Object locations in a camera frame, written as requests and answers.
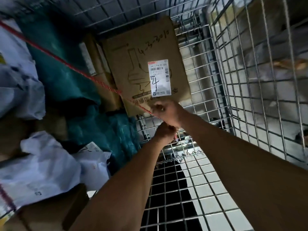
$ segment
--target forearm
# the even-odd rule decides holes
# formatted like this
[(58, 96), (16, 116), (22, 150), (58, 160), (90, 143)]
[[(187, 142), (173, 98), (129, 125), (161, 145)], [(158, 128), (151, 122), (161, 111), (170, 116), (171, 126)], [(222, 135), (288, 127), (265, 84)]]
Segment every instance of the forearm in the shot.
[(308, 173), (200, 117), (185, 113), (185, 129), (256, 231), (304, 230)]
[(90, 200), (70, 231), (138, 230), (164, 144), (153, 138)]

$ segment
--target wire cage wall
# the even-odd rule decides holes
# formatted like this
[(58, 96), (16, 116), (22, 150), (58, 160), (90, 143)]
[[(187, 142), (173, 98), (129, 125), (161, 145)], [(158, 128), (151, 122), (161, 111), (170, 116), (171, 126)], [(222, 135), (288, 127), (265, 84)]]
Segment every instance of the wire cage wall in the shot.
[[(289, 0), (2, 2), (0, 14), (6, 18), (23, 17), (52, 5), (94, 31), (97, 38), (169, 15), (192, 93), (181, 105), (205, 121), (307, 168), (306, 71), (298, 70), (297, 62), (307, 57), (308, 50), (300, 37), (295, 42), (295, 35), (305, 31), (306, 16), (300, 15), (307, 12), (304, 3), (294, 7)], [(277, 57), (277, 52), (284, 57)], [(277, 67), (283, 62), (288, 65)], [(141, 145), (154, 136), (160, 123), (148, 114), (137, 116)], [(206, 152), (184, 130), (177, 135), (179, 142), (167, 145), (157, 161), (141, 229), (252, 230)]]

